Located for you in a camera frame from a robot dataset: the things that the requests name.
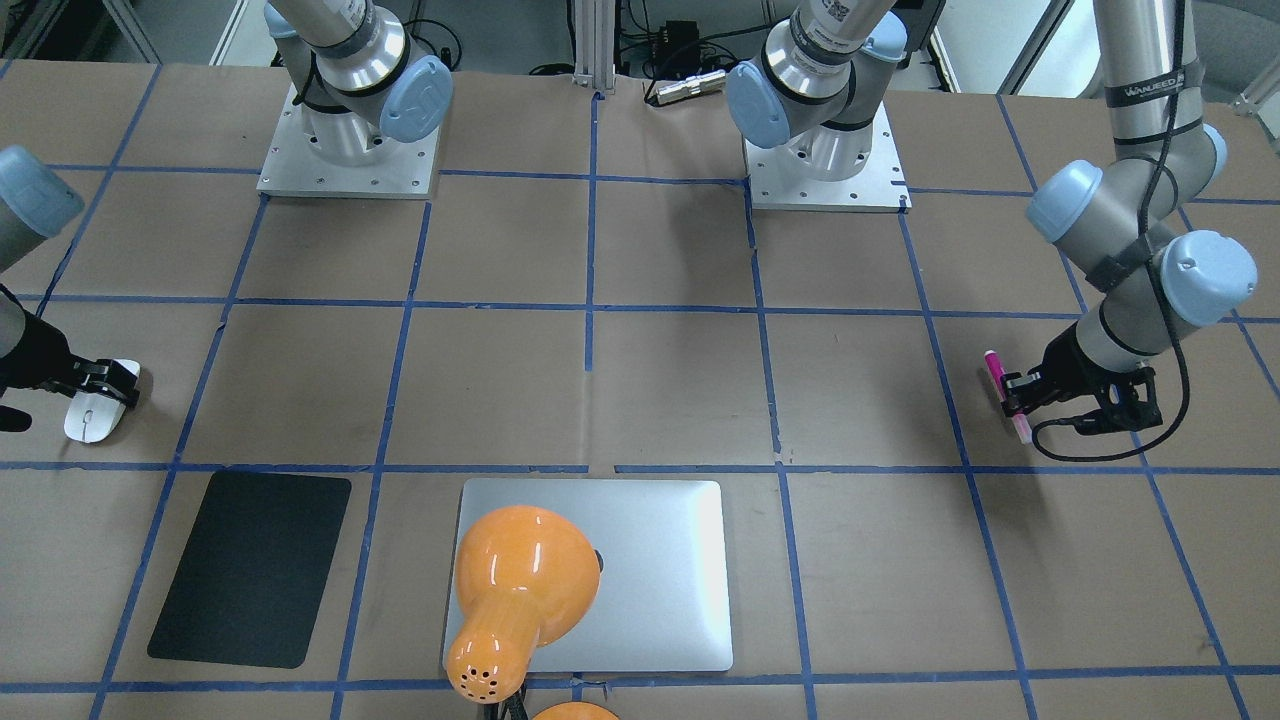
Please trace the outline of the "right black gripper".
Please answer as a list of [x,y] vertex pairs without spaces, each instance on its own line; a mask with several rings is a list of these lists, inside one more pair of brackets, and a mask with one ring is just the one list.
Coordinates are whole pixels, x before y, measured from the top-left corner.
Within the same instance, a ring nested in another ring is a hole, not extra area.
[[111,410],[133,409],[140,401],[138,372],[131,364],[74,355],[58,328],[26,310],[4,310],[1,324],[3,391],[100,396]]

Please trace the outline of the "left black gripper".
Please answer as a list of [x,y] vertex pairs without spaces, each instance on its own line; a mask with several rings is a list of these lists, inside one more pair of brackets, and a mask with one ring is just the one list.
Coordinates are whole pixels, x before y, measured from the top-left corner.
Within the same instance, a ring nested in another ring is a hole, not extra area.
[[1007,387],[1025,414],[1089,395],[1098,409],[1066,423],[1080,436],[1143,430],[1164,423],[1155,393],[1155,370],[1112,372],[1088,359],[1071,324],[1046,347],[1028,374],[1009,373]]

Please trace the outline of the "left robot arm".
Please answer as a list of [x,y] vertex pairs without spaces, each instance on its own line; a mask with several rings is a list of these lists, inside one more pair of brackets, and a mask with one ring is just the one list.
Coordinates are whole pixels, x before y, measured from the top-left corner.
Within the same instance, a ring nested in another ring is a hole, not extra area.
[[[1097,409],[1068,419],[1082,436],[1160,425],[1152,359],[1238,307],[1258,278],[1235,240],[1166,224],[1228,159],[1203,120],[1188,3],[1097,1],[1094,19],[1115,160],[1065,165],[1033,195],[1027,218],[1102,299],[1027,373],[986,355],[1023,439],[1033,411],[1083,396]],[[906,50],[908,29],[887,1],[803,1],[730,70],[731,117],[750,145],[783,149],[827,181],[823,152],[852,170],[869,151],[870,123]]]

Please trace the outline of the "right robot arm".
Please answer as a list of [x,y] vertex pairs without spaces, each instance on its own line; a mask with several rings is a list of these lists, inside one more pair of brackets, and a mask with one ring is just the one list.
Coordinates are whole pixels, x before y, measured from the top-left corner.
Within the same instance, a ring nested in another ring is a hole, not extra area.
[[[280,199],[426,199],[451,68],[372,1],[270,1],[268,32],[291,74],[259,173]],[[106,438],[140,401],[140,364],[76,355],[54,325],[3,293],[4,389],[65,396],[70,439]]]

